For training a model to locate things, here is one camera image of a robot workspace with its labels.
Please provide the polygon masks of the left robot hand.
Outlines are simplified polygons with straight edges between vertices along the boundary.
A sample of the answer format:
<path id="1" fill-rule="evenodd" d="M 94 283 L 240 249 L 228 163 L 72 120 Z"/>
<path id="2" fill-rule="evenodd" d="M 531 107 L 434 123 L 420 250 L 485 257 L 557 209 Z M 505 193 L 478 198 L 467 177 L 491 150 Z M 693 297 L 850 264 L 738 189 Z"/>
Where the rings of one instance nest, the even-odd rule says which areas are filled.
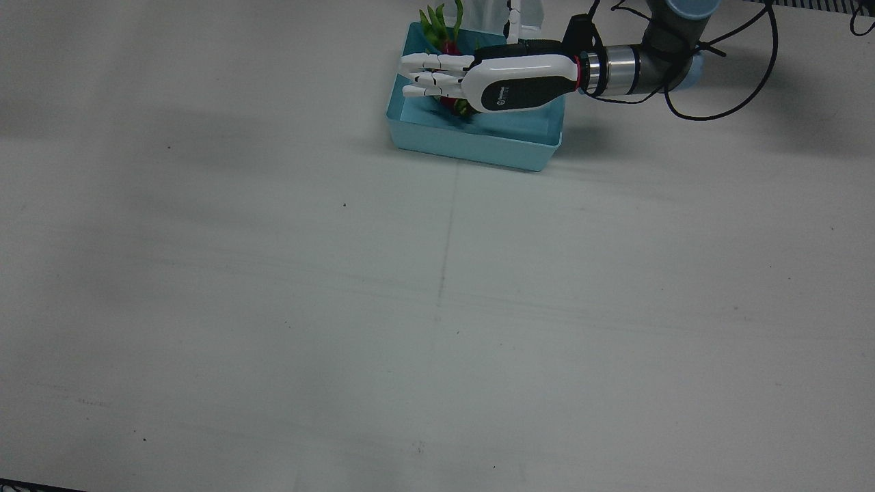
<path id="1" fill-rule="evenodd" d="M 580 90 L 589 68 L 578 48 L 555 40 L 522 38 L 522 2 L 507 1 L 500 43 L 461 50 L 462 26 L 471 12 L 463 1 L 419 10 L 425 52 L 405 54 L 398 74 L 407 81 L 406 98 L 431 98 L 451 115 L 521 112 L 543 108 L 553 100 Z"/>

